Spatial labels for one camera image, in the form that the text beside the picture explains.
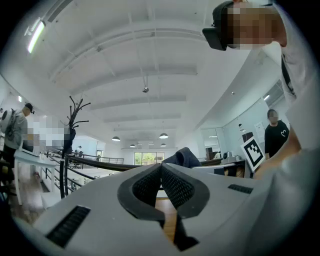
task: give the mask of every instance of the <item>blue cloth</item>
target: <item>blue cloth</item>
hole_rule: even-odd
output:
[[[187,168],[202,166],[196,156],[190,151],[188,147],[178,150],[173,156],[162,161],[166,164],[175,164]]]

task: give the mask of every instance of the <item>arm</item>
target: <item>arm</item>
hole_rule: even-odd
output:
[[[267,169],[280,165],[285,158],[298,153],[300,149],[301,146],[296,133],[290,125],[290,132],[287,141],[273,157],[260,165],[259,169],[256,171],[256,174],[254,175],[254,178],[256,180],[261,179],[262,175],[267,171]]]

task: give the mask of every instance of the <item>black t-shirt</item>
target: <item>black t-shirt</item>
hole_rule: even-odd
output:
[[[277,126],[268,125],[264,132],[265,153],[269,153],[270,158],[273,157],[287,141],[288,135],[288,127],[281,120]]]

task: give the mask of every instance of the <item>black strap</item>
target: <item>black strap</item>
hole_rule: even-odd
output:
[[[285,84],[286,86],[288,87],[288,89],[290,90],[291,94],[292,95],[295,95],[295,91],[293,88],[290,88],[289,84],[291,82],[291,79],[290,79],[290,76],[288,74],[288,71],[287,71],[287,68],[286,68],[286,65],[285,65],[285,62],[284,62],[284,58],[281,57],[281,69],[282,69],[282,75],[284,77],[284,81],[285,81]]]

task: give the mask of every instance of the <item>vr headset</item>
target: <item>vr headset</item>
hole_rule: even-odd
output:
[[[233,4],[233,1],[219,4],[212,13],[213,24],[210,28],[202,30],[205,39],[212,49],[225,51],[228,44],[230,46],[233,43],[228,40],[228,8]]]

